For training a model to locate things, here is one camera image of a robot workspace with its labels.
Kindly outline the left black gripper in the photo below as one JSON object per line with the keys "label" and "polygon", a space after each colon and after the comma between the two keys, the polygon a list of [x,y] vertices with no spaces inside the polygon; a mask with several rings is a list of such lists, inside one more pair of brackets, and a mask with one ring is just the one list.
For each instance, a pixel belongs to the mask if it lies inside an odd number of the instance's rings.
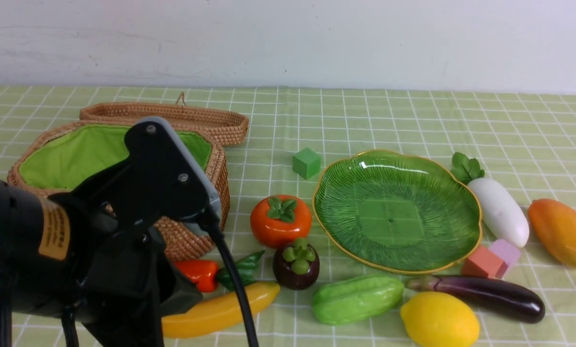
{"label": "left black gripper", "polygon": [[74,300],[61,317],[65,344],[79,345],[80,322],[103,347],[162,347],[164,316],[191,309],[202,295],[166,258],[151,198],[84,200],[50,195],[71,218]]}

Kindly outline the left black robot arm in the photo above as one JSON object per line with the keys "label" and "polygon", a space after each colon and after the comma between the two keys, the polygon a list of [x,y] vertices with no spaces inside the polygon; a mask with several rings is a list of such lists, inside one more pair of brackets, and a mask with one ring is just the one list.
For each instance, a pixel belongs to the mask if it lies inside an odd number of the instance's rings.
{"label": "left black robot arm", "polygon": [[161,319],[202,295],[154,224],[211,212],[204,179],[189,164],[124,160],[47,198],[0,180],[0,347],[13,313],[59,319],[68,347],[76,322],[103,347],[162,347]]}

